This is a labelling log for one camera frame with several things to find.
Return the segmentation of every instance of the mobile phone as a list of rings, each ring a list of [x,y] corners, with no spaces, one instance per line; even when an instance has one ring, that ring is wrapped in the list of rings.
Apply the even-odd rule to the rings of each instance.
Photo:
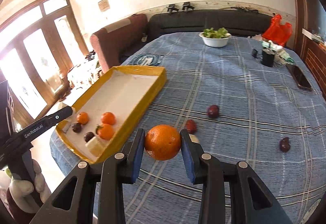
[[[298,66],[286,64],[286,67],[300,89],[312,91],[310,83],[308,82],[307,78]]]

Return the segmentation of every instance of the orange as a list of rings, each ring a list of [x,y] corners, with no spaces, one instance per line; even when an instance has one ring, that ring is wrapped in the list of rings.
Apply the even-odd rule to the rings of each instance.
[[[115,116],[111,112],[106,112],[102,114],[101,121],[103,124],[110,124],[110,125],[114,125],[116,122]]]
[[[102,124],[97,126],[96,134],[99,135],[101,139],[110,140],[115,134],[115,131],[111,125]]]
[[[77,122],[86,125],[89,122],[88,114],[86,112],[80,112],[77,115]]]
[[[178,154],[180,148],[181,136],[169,125],[157,125],[145,137],[145,150],[156,160],[172,159]]]

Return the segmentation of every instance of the white bowl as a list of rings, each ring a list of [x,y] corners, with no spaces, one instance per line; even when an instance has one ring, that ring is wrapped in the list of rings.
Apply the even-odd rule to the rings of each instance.
[[[228,33],[229,37],[226,38],[208,38],[203,36],[203,32],[199,34],[199,36],[203,39],[205,45],[210,46],[212,48],[221,48],[225,47],[228,44],[229,39],[231,38],[231,34]]]

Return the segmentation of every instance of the glass door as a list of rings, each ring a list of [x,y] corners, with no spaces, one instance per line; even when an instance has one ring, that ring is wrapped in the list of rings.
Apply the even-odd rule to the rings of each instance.
[[[71,30],[67,16],[64,15],[55,19],[54,23],[71,62],[74,66],[81,64],[85,60],[84,55],[79,48],[73,31]]]
[[[16,49],[0,60],[0,68],[19,102],[36,119],[47,103],[29,78]]]
[[[55,94],[63,87],[63,83],[59,66],[50,51],[42,29],[30,34],[23,43],[37,73]]]

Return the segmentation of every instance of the black sofa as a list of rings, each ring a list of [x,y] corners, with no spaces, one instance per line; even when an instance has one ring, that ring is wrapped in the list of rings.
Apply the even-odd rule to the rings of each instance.
[[[201,32],[205,28],[226,28],[233,36],[263,34],[271,16],[245,10],[191,10],[189,12],[132,15],[92,34],[90,42],[104,72],[120,65],[146,43],[170,33]],[[142,42],[143,34],[147,41]]]
[[[271,16],[245,10],[193,10],[153,15],[147,24],[147,41],[177,32],[201,32],[205,28],[226,28],[233,36],[263,34]]]

